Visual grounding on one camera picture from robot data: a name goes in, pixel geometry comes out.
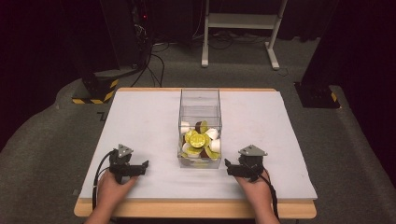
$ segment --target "wooden table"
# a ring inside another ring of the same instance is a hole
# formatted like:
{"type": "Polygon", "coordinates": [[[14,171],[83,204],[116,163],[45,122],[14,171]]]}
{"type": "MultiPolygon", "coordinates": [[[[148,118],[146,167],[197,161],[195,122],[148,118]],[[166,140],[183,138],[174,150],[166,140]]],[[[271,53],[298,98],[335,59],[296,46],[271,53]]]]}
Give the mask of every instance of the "wooden table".
{"type": "MultiPolygon", "coordinates": [[[[161,88],[161,89],[122,88],[118,90],[118,92],[120,91],[180,91],[180,88],[161,88]]],[[[275,90],[220,89],[220,92],[222,91],[275,91],[275,90]]],[[[75,207],[76,216],[87,217],[91,212],[92,212],[92,199],[88,197],[81,198],[80,195],[75,207]]],[[[280,218],[302,219],[302,218],[315,217],[317,211],[313,199],[279,198],[278,213],[280,218]]],[[[199,199],[199,200],[188,199],[188,198],[178,198],[178,199],[127,198],[114,211],[113,216],[114,217],[251,218],[254,217],[254,214],[249,203],[245,200],[245,198],[240,198],[240,199],[217,198],[217,199],[199,199]]]]}

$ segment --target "white metal stand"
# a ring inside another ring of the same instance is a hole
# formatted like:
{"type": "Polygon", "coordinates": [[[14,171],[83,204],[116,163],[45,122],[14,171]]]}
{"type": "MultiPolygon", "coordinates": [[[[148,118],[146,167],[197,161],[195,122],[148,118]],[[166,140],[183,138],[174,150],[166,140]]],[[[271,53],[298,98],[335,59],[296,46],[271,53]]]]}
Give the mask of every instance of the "white metal stand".
{"type": "Polygon", "coordinates": [[[282,22],[283,12],[285,11],[288,0],[280,0],[281,5],[277,15],[249,15],[249,14],[227,14],[227,13],[209,13],[209,0],[206,0],[205,8],[205,34],[204,45],[202,50],[202,67],[209,66],[209,48],[208,32],[209,27],[218,28],[245,28],[245,29],[263,29],[273,30],[270,42],[265,42],[265,49],[275,70],[279,69],[274,53],[274,44],[276,35],[282,22]]]}

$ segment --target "white paper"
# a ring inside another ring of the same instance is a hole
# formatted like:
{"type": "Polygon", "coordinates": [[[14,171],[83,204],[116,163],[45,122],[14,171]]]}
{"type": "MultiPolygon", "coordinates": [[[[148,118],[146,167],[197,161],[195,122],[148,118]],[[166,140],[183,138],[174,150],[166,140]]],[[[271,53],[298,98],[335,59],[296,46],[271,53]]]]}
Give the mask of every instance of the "white paper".
{"type": "Polygon", "coordinates": [[[279,92],[220,92],[222,161],[219,169],[179,167],[179,103],[179,91],[118,91],[79,197],[92,197],[97,167],[118,144],[134,150],[131,164],[149,161],[146,174],[139,177],[128,198],[245,198],[234,178],[227,175],[224,159],[238,164],[238,150],[249,145],[268,153],[263,164],[270,172],[279,200],[318,197],[279,92]]]}

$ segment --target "human hand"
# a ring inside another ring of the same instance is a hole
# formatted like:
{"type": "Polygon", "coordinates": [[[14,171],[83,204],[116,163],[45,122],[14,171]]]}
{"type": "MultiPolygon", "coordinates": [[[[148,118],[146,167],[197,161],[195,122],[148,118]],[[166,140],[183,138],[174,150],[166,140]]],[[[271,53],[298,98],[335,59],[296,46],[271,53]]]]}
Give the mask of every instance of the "human hand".
{"type": "MultiPolygon", "coordinates": [[[[269,182],[267,172],[264,171],[262,176],[269,182]]],[[[271,190],[263,179],[259,178],[254,182],[248,182],[244,177],[235,176],[235,180],[245,192],[247,200],[256,214],[256,223],[279,223],[271,206],[271,190]]]]}
{"type": "Polygon", "coordinates": [[[115,175],[106,170],[98,183],[97,207],[105,206],[108,210],[114,210],[124,200],[137,178],[138,176],[133,176],[126,183],[119,184],[115,175]]]}
{"type": "Polygon", "coordinates": [[[114,209],[125,198],[137,178],[138,176],[133,176],[121,185],[116,181],[114,174],[106,170],[98,183],[96,208],[87,218],[85,224],[107,224],[114,209]]]}

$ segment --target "clear plastic box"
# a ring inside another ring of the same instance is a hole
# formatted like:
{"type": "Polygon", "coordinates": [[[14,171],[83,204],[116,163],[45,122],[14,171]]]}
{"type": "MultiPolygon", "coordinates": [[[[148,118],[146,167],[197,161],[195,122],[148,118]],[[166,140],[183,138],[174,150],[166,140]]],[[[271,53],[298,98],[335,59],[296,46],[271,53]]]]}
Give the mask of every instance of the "clear plastic box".
{"type": "Polygon", "coordinates": [[[182,89],[177,157],[181,168],[218,169],[221,162],[219,89],[182,89]]]}

